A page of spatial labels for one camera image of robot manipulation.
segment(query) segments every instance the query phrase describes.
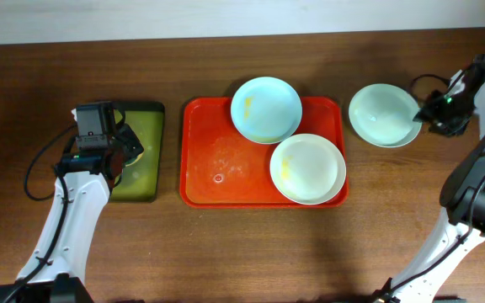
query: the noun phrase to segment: yellow object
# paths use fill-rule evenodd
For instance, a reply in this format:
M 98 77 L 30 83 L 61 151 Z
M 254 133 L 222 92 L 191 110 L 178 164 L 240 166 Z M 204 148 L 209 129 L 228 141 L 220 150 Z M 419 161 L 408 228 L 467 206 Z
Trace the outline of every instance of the yellow object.
M 157 194 L 158 163 L 162 145 L 164 106 L 159 102 L 121 102 L 125 122 L 136 133 L 144 152 L 126 163 L 123 178 L 114 188 L 110 201 L 151 202 Z M 117 112 L 115 120 L 120 119 Z

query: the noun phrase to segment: brown table surface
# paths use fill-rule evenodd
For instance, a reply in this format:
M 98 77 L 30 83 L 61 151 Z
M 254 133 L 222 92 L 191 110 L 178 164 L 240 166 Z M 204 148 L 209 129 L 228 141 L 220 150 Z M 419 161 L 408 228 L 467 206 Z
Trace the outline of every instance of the brown table surface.
M 440 211 L 441 186 L 477 144 L 423 131 L 408 146 L 363 142 L 344 119 L 350 194 L 331 210 L 197 210 L 179 197 L 181 107 L 196 96 L 230 96 L 252 77 L 285 79 L 300 95 L 342 105 L 365 85 L 406 87 L 418 74 L 451 76 L 485 51 L 485 29 L 247 38 L 0 45 L 0 284 L 32 253 L 51 201 L 28 200 L 24 170 L 72 123 L 70 110 L 99 98 L 166 105 L 157 200 L 109 204 L 89 251 L 86 286 L 96 301 L 311 300 L 369 294 L 421 248 Z M 421 83 L 428 93 L 434 82 Z M 53 189 L 49 165 L 31 177 Z M 440 290 L 485 302 L 485 243 Z

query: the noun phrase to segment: yellow mark on plate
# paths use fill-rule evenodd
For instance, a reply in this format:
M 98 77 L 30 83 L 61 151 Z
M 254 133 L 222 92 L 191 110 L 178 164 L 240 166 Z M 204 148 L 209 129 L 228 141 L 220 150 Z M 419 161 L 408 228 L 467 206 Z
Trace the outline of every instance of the yellow mark on plate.
M 244 99 L 244 119 L 248 119 L 250 116 L 250 105 L 252 105 L 253 97 L 248 97 Z
M 290 160 L 293 156 L 288 156 L 282 159 L 282 168 L 280 169 L 280 177 L 282 180 L 289 180 L 290 178 Z

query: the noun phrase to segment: wooden table top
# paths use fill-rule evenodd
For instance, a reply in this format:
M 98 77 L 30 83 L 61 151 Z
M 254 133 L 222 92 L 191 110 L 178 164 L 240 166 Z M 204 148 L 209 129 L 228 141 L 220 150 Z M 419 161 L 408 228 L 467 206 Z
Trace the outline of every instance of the wooden table top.
M 423 131 L 386 149 L 363 142 L 344 120 L 350 194 L 330 210 L 197 210 L 179 197 L 181 107 L 196 96 L 231 96 L 263 75 L 300 95 L 326 95 L 344 112 L 377 82 L 406 87 L 422 73 L 449 77 L 485 52 L 485 29 L 247 38 L 0 45 L 0 284 L 13 283 L 51 201 L 28 200 L 24 171 L 72 122 L 70 110 L 99 98 L 166 105 L 157 200 L 109 204 L 89 251 L 86 286 L 99 302 L 123 299 L 290 302 L 366 295 L 422 247 L 440 211 L 441 186 L 477 144 L 477 122 L 457 138 Z M 428 93 L 434 82 L 421 83 Z M 46 154 L 31 190 L 49 193 Z M 485 302 L 485 243 L 440 290 Z

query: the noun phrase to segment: orange tray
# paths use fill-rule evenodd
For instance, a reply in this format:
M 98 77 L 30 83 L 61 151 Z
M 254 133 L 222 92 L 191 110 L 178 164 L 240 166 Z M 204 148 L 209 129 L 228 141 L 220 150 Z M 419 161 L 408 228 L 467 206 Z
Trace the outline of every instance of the orange tray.
M 197 98 L 184 109 L 179 192 L 198 208 L 330 208 L 341 205 L 340 192 L 320 205 L 299 205 L 274 186 L 269 161 L 278 146 L 251 142 L 239 134 L 230 114 L 231 98 Z M 303 97 L 302 121 L 296 134 L 329 139 L 344 155 L 340 108 L 330 98 Z

